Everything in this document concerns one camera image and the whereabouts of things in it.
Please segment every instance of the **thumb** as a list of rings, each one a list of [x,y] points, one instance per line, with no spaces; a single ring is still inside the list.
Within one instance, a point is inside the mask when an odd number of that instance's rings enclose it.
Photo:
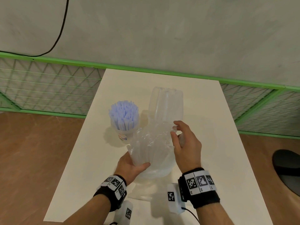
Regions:
[[[146,162],[146,163],[144,163],[144,164],[142,164],[142,165],[140,165],[140,166],[136,166],[136,172],[138,173],[138,175],[140,174],[140,173],[142,173],[144,170],[146,170],[148,167],[150,167],[150,163],[149,162]]]
[[[171,138],[174,146],[174,152],[179,153],[181,151],[181,146],[177,134],[175,132],[171,132]]]

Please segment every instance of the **wristband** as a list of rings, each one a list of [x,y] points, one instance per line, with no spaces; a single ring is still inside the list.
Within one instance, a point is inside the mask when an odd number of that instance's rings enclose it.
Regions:
[[[121,208],[121,204],[123,203],[124,198],[127,195],[125,179],[120,175],[109,176],[97,188],[94,196],[98,194],[103,194],[109,199],[110,212]]]
[[[220,202],[210,174],[202,167],[183,173],[178,179],[178,185],[181,200],[189,200],[194,208]]]

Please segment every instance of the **forearm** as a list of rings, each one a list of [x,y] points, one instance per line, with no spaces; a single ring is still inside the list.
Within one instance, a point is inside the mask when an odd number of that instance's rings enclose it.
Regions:
[[[99,225],[103,224],[110,212],[110,201],[102,194],[98,194],[77,212],[71,215],[64,225]]]
[[[208,204],[196,211],[201,225],[234,225],[220,203]]]

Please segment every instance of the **white table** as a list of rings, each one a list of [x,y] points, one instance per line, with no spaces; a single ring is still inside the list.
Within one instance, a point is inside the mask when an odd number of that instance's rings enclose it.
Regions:
[[[218,81],[112,69],[105,71],[44,221],[63,222],[113,173],[127,150],[110,127],[108,110],[119,100],[132,100],[144,113],[155,86],[183,91],[184,121],[202,142],[202,166],[214,178],[235,225],[272,225]],[[166,182],[177,182],[180,175],[175,166]],[[133,203],[130,224],[197,224],[189,212],[170,214],[161,196],[152,202],[127,199]]]

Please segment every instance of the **bundle of straws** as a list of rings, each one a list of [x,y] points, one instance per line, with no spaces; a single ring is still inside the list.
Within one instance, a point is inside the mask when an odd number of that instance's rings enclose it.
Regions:
[[[109,115],[114,127],[121,131],[131,130],[139,122],[139,108],[132,101],[118,101],[111,105]]]

